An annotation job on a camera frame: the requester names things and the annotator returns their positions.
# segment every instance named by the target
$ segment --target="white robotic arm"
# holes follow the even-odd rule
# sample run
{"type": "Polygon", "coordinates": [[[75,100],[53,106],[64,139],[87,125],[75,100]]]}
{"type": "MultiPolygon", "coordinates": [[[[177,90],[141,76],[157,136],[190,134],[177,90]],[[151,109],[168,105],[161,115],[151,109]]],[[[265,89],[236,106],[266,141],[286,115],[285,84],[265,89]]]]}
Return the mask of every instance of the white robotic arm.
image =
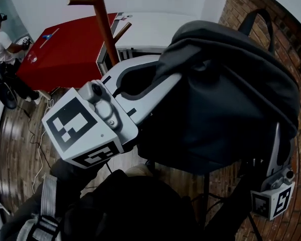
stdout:
{"type": "Polygon", "coordinates": [[[175,73],[131,93],[126,75],[155,74],[158,58],[118,63],[101,80],[87,82],[78,92],[71,88],[49,110],[42,122],[63,160],[88,168],[136,145],[138,126],[181,79],[175,73]],[[119,88],[127,90],[114,95],[119,88]]]}

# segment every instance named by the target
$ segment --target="man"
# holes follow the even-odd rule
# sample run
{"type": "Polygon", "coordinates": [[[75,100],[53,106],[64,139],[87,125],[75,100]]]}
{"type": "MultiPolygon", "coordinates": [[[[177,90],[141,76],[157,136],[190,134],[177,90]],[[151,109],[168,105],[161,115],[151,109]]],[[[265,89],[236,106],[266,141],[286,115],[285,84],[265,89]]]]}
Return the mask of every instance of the man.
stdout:
{"type": "MultiPolygon", "coordinates": [[[[2,21],[5,21],[7,16],[0,14],[0,28],[2,21]]],[[[6,72],[4,73],[4,82],[6,82],[17,94],[27,100],[34,100],[36,104],[39,104],[41,96],[38,92],[31,90],[22,80],[16,76],[21,63],[12,54],[18,53],[22,50],[26,51],[29,48],[29,44],[17,45],[14,44],[9,36],[0,31],[0,64],[6,64],[6,72]]]]}

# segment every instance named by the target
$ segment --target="wooden rod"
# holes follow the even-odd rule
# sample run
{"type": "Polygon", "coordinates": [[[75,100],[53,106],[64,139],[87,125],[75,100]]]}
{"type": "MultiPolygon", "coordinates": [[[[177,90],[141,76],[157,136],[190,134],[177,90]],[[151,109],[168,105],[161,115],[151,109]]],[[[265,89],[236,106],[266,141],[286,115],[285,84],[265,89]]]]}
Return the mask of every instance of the wooden rod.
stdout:
{"type": "Polygon", "coordinates": [[[104,0],[94,0],[94,1],[96,2],[94,4],[94,9],[97,17],[97,22],[100,28],[100,32],[104,39],[111,64],[112,66],[114,66],[119,62],[119,59],[118,59],[115,42],[109,25],[105,2],[104,0]]]}
{"type": "Polygon", "coordinates": [[[68,0],[68,6],[93,6],[94,0],[68,0]]]}
{"type": "Polygon", "coordinates": [[[127,24],[117,33],[117,35],[114,37],[115,44],[117,43],[118,39],[121,38],[122,35],[130,28],[131,23],[127,22],[127,24]]]}

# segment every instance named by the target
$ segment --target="backpack strap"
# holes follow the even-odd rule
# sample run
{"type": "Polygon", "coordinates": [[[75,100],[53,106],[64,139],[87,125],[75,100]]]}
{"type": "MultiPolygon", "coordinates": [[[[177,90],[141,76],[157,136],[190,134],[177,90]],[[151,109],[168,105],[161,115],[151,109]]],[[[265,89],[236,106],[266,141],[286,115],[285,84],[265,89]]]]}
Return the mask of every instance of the backpack strap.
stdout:
{"type": "Polygon", "coordinates": [[[256,10],[248,13],[247,16],[245,17],[244,21],[241,23],[238,31],[249,36],[250,32],[252,30],[255,18],[258,14],[260,14],[262,16],[262,18],[264,19],[266,26],[267,26],[267,30],[270,35],[270,45],[269,45],[268,50],[270,53],[275,55],[273,26],[272,26],[271,16],[266,9],[256,9],[256,10]]]}
{"type": "Polygon", "coordinates": [[[60,235],[57,235],[60,219],[55,218],[56,191],[57,178],[46,175],[41,195],[40,216],[26,221],[19,232],[17,241],[26,241],[29,237],[38,241],[60,239],[60,235]]]}

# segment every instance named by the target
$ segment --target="black backpack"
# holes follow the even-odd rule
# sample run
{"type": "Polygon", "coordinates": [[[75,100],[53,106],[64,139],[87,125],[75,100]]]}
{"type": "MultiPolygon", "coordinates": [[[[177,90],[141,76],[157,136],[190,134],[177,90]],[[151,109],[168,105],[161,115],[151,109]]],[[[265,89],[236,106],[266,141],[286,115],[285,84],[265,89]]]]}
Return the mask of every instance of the black backpack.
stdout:
{"type": "Polygon", "coordinates": [[[205,174],[269,157],[277,123],[281,143],[296,136],[299,90],[274,57],[266,10],[249,13],[238,31],[205,21],[183,25],[160,56],[155,79],[173,72],[182,80],[144,122],[140,156],[205,174]],[[268,51],[248,37],[257,14],[267,24],[268,51]]]}

